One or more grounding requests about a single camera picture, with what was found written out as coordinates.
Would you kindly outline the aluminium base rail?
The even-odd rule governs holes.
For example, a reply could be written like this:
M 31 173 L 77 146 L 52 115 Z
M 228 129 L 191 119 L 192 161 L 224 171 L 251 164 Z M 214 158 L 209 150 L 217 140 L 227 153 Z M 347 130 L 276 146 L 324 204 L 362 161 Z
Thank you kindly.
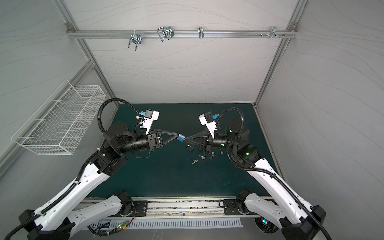
M 225 215 L 224 200 L 235 196 L 215 197 L 133 197 L 133 201 L 146 201 L 148 219 L 165 218 L 229 218 Z

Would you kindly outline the dark padlock with keys top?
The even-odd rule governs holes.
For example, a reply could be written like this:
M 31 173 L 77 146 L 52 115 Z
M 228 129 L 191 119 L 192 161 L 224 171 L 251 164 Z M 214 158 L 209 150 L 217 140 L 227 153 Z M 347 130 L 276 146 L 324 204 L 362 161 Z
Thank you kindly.
M 194 151 L 194 148 L 192 146 L 190 146 L 190 145 L 187 145 L 186 148 L 187 148 L 187 150 L 189 152 L 193 152 Z

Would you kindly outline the metal u-bolt hook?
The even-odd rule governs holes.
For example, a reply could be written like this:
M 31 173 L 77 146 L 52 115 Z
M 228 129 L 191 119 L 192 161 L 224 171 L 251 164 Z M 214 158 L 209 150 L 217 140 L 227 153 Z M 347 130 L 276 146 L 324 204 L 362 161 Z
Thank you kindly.
M 170 40 L 175 35 L 173 28 L 167 26 L 158 28 L 157 33 L 161 42 L 164 42 L 165 39 Z
M 130 36 L 128 48 L 135 46 L 135 51 L 137 51 L 138 46 L 142 43 L 142 37 L 139 34 L 133 33 Z

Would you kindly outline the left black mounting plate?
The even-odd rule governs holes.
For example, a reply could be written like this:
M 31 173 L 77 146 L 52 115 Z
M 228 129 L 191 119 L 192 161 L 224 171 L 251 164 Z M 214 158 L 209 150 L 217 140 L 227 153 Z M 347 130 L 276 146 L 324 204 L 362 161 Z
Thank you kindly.
M 132 201 L 128 204 L 123 204 L 119 212 L 110 217 L 145 217 L 147 215 L 148 203 L 148 201 Z

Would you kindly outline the blue padlock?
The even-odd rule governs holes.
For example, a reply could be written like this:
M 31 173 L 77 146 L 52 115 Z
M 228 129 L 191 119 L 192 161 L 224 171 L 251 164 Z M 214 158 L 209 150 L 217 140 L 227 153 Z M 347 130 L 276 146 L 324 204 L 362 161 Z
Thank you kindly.
M 178 137 L 177 137 L 177 140 L 180 141 L 180 142 L 183 142 L 185 140 L 185 136 L 179 134 Z

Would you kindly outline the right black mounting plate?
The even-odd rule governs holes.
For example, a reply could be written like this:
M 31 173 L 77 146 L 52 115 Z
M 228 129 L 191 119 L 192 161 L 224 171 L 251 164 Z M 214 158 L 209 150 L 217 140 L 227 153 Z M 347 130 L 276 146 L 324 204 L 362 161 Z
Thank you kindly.
M 228 216 L 248 215 L 250 213 L 244 202 L 236 199 L 224 199 L 220 206 L 224 209 L 224 214 Z

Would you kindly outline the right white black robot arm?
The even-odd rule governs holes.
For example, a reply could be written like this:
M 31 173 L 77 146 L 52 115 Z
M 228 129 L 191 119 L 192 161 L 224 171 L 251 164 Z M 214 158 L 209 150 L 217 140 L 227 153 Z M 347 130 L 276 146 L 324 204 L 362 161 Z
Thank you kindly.
M 218 133 L 218 125 L 216 122 L 205 123 L 204 131 L 187 137 L 184 141 L 206 154 L 212 154 L 213 149 L 226 150 L 235 167 L 246 171 L 273 198 L 268 201 L 256 193 L 242 191 L 237 196 L 238 211 L 244 215 L 260 215 L 262 229 L 267 226 L 277 228 L 287 240 L 312 240 L 318 232 L 323 233 L 326 239 L 331 239 L 323 226 L 325 210 L 300 197 L 276 173 L 268 160 L 250 143 L 250 131 L 244 121 L 231 121 L 224 134 Z

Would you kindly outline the green table mat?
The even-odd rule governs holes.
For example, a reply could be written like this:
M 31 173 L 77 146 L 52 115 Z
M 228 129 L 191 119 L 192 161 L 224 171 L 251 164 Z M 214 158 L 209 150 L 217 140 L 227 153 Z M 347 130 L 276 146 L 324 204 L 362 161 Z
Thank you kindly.
M 114 122 L 134 126 L 135 111 L 147 109 L 160 112 L 153 129 L 177 132 L 184 136 L 194 135 L 204 129 L 199 121 L 201 114 L 220 114 L 225 109 L 238 108 L 245 116 L 250 130 L 250 143 L 272 164 L 270 150 L 261 130 L 256 112 L 251 104 L 134 104 L 119 107 Z M 107 198 L 126 192 L 131 197 L 215 197 L 236 196 L 249 190 L 259 196 L 268 192 L 248 173 L 237 169 L 226 152 L 210 160 L 201 159 L 198 149 L 189 152 L 186 144 L 177 140 L 152 153 L 139 151 L 128 153 L 127 163 L 113 176 L 100 184 L 91 193 L 92 198 Z M 192 165 L 191 159 L 198 162 Z

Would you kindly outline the metal U-bolt hook middle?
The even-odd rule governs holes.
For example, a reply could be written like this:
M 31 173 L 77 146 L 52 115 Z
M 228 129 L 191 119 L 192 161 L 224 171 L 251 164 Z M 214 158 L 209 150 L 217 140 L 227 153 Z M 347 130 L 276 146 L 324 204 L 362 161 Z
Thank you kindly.
M 167 26 L 158 28 L 157 33 L 161 42 L 164 42 L 165 39 L 170 40 L 175 35 L 173 28 Z

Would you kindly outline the black mounting plate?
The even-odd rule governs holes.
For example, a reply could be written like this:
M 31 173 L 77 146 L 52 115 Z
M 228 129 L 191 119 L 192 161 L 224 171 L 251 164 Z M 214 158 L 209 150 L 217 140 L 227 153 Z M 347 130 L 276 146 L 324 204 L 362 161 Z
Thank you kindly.
M 236 199 L 224 199 L 220 206 L 224 209 L 224 214 L 228 216 L 248 215 L 250 213 L 244 202 Z
M 145 217 L 147 215 L 148 203 L 148 201 L 132 201 L 128 204 L 123 204 L 119 212 L 110 217 Z

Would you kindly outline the metal U-bolt hook left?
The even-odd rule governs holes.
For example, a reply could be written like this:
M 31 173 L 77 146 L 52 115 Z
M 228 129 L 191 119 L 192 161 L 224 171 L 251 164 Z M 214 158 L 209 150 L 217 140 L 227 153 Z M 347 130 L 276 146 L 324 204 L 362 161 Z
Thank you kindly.
M 133 33 L 130 36 L 128 48 L 135 46 L 135 51 L 137 51 L 138 46 L 142 43 L 142 37 L 139 34 Z

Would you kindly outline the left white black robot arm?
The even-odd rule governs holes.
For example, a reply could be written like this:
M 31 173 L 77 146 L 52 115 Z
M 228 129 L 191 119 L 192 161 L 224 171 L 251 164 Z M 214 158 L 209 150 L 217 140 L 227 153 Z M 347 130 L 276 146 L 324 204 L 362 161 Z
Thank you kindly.
M 125 153 L 138 150 L 154 151 L 164 147 L 162 135 L 169 142 L 184 136 L 163 130 L 151 130 L 138 135 L 128 130 L 125 123 L 116 123 L 103 133 L 107 144 L 94 152 L 82 165 L 76 178 L 56 196 L 36 210 L 26 210 L 20 216 L 20 226 L 29 240 L 68 240 L 77 232 L 103 218 L 132 212 L 133 201 L 127 193 L 113 195 L 106 200 L 75 210 L 75 207 L 97 186 L 105 182 L 127 162 Z

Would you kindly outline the aluminium cross rail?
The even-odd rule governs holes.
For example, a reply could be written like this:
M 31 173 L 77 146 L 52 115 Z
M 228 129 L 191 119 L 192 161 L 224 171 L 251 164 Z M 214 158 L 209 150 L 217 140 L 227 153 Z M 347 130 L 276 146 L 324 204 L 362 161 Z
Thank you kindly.
M 270 30 L 206 30 L 203 39 L 248 39 L 262 38 L 260 34 L 268 34 Z M 147 31 L 75 31 L 67 32 L 71 39 L 129 39 L 131 34 L 139 34 L 142 39 L 159 39 L 156 30 Z M 174 30 L 174 39 L 199 39 L 198 30 Z M 295 38 L 299 32 L 277 30 L 281 38 Z

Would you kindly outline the small metal bracket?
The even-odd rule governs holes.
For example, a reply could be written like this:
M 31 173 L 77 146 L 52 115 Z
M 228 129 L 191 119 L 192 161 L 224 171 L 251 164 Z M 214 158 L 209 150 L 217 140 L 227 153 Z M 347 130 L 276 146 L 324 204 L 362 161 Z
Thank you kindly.
M 203 39 L 204 38 L 204 29 L 203 29 L 203 27 L 198 27 L 198 35 L 199 35 L 199 39 Z

